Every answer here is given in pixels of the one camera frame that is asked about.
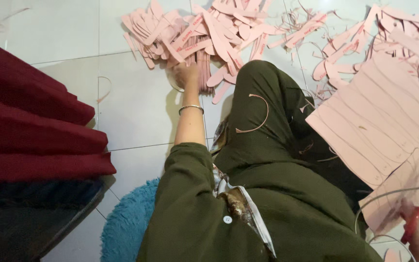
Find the olive green dress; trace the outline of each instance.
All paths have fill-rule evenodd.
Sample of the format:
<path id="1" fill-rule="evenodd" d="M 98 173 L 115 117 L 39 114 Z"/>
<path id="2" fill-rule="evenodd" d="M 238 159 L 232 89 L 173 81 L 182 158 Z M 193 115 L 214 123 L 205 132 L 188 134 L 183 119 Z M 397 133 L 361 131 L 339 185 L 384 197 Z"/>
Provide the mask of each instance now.
<path id="1" fill-rule="evenodd" d="M 266 123 L 248 133 L 266 118 Z M 299 86 L 264 61 L 237 76 L 227 145 L 215 165 L 243 186 L 271 235 L 276 258 L 242 220 L 232 223 L 215 185 L 205 146 L 174 146 L 156 192 L 154 213 L 137 261 L 382 261 L 353 231 L 356 200 L 369 188 L 346 171 L 305 122 L 312 112 Z"/>

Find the woman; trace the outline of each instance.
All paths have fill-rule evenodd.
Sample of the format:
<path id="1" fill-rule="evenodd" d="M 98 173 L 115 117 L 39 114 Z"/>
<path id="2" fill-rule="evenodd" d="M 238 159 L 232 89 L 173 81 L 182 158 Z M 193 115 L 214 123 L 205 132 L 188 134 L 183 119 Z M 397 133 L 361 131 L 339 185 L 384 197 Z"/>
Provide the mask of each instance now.
<path id="1" fill-rule="evenodd" d="M 370 188 L 338 158 L 317 162 L 334 155 L 305 122 L 314 109 L 300 110 L 294 80 L 264 61 L 240 69 L 213 173 L 198 69 L 181 64 L 177 77 L 175 145 L 137 261 L 382 261 L 353 230 L 357 190 Z"/>

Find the dark fabric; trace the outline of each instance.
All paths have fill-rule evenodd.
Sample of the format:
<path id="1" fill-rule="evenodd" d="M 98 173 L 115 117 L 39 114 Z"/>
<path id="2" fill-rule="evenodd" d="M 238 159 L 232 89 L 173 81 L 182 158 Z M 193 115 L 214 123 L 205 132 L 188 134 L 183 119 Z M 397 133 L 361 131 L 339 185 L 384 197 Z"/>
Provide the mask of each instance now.
<path id="1" fill-rule="evenodd" d="M 66 87 L 0 48 L 0 102 L 38 116 L 86 125 L 95 109 Z"/>
<path id="2" fill-rule="evenodd" d="M 49 180 L 0 183 L 0 207 L 80 210 L 103 187 L 101 180 Z"/>
<path id="3" fill-rule="evenodd" d="M 256 131 L 235 133 L 235 128 L 259 126 L 266 117 L 263 99 L 249 94 L 266 99 L 268 119 Z M 270 258 L 247 224 L 238 218 L 223 222 L 229 213 L 226 203 L 211 193 L 209 152 L 183 143 L 166 160 L 137 261 L 382 261 L 354 233 L 355 216 L 346 195 L 311 170 L 321 167 L 302 152 L 302 141 L 313 134 L 305 122 L 313 108 L 299 110 L 305 104 L 287 74 L 267 62 L 247 63 L 237 76 L 228 143 L 215 159 L 230 184 L 244 186 L 257 205 L 277 259 Z"/>
<path id="4" fill-rule="evenodd" d="M 137 261 L 268 261 L 263 242 L 243 221 L 230 215 L 212 194 L 214 178 L 206 146 L 173 146 L 165 163 L 154 212 Z"/>
<path id="5" fill-rule="evenodd" d="M 114 174 L 105 133 L 85 128 L 93 107 L 0 49 L 0 182 Z"/>
<path id="6" fill-rule="evenodd" d="M 0 184 L 0 261 L 37 261 L 92 208 L 101 180 Z"/>
<path id="7" fill-rule="evenodd" d="M 266 117 L 265 102 L 261 98 L 249 97 L 249 94 L 266 99 L 269 116 L 256 132 L 236 134 L 236 128 L 253 129 Z M 228 144 L 219 152 L 215 164 L 231 175 L 257 164 L 301 164 L 346 193 L 354 211 L 357 211 L 358 200 L 366 197 L 372 189 L 354 175 L 340 158 L 317 162 L 336 155 L 305 122 L 314 110 L 307 105 L 302 113 L 300 108 L 306 104 L 306 97 L 297 83 L 276 66 L 265 61 L 247 63 L 237 76 L 229 116 Z"/>

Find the woman's arm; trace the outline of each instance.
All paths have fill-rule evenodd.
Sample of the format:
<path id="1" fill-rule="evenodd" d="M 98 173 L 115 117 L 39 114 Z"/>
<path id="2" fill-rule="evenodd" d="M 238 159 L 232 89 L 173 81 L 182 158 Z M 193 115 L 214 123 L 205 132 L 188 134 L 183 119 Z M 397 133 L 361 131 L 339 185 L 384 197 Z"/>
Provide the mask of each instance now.
<path id="1" fill-rule="evenodd" d="M 196 64 L 187 67 L 185 63 L 180 63 L 174 68 L 174 73 L 177 82 L 184 87 L 182 106 L 191 104 L 200 106 L 198 98 L 199 72 Z M 199 108 L 188 107 L 181 112 L 174 145 L 184 142 L 194 142 L 206 146 L 203 114 Z"/>

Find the pile of pink cutouts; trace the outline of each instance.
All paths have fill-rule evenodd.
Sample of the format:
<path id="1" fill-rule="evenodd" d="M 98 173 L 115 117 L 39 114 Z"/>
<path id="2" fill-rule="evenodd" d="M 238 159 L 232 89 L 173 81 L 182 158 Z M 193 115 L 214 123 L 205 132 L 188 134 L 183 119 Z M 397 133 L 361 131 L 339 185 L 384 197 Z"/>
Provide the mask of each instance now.
<path id="1" fill-rule="evenodd" d="M 266 47 L 280 45 L 285 39 L 285 45 L 292 48 L 321 27 L 327 18 L 327 14 L 311 14 L 311 9 L 306 10 L 309 20 L 295 23 L 301 29 L 289 34 L 288 39 L 268 45 L 269 35 L 287 35 L 291 25 L 287 21 L 276 26 L 264 23 L 271 1 L 265 1 L 260 9 L 261 2 L 217 0 L 208 10 L 193 4 L 192 10 L 198 14 L 181 17 L 177 10 L 165 14 L 157 1 L 152 0 L 148 10 L 139 8 L 122 16 L 130 31 L 124 37 L 134 52 L 138 49 L 149 68 L 154 68 L 153 59 L 167 60 L 168 68 L 181 62 L 197 62 L 201 70 L 201 91 L 213 93 L 214 87 L 223 82 L 213 98 L 216 104 L 230 85 L 236 83 L 237 73 L 244 65 L 240 57 L 242 49 L 253 43 L 249 60 L 261 60 Z M 223 63 L 213 75 L 209 70 L 211 57 Z"/>
<path id="2" fill-rule="evenodd" d="M 236 83 L 237 73 L 244 65 L 240 57 L 242 49 L 252 46 L 251 61 L 261 60 L 265 48 L 283 46 L 290 51 L 293 60 L 296 54 L 293 49 L 299 48 L 308 34 L 325 27 L 329 15 L 336 15 L 335 11 L 313 12 L 300 5 L 306 13 L 306 21 L 299 21 L 300 8 L 296 8 L 283 14 L 281 25 L 269 25 L 265 18 L 271 1 L 266 0 L 262 8 L 262 0 L 216 0 L 207 10 L 193 4 L 192 11 L 197 14 L 182 17 L 178 10 L 164 13 L 157 0 L 152 0 L 147 10 L 139 8 L 122 16 L 130 31 L 124 37 L 134 54 L 136 50 L 140 52 L 149 68 L 154 68 L 153 60 L 158 59 L 166 60 L 168 68 L 181 62 L 196 62 L 201 71 L 200 90 L 215 94 L 213 103 L 216 104 L 230 85 Z M 378 33 L 371 35 L 375 24 Z M 282 35 L 282 38 L 268 43 L 269 35 Z M 335 90 L 349 84 L 339 73 L 356 74 L 364 63 L 337 63 L 351 52 L 365 52 L 365 61 L 370 60 L 373 53 L 383 52 L 419 78 L 419 16 L 373 5 L 364 21 L 328 37 L 321 55 L 313 53 L 323 61 L 316 66 L 312 77 L 320 81 L 328 76 L 333 88 L 319 83 L 310 95 L 325 101 Z M 222 62 L 222 67 L 213 75 L 210 59 Z"/>

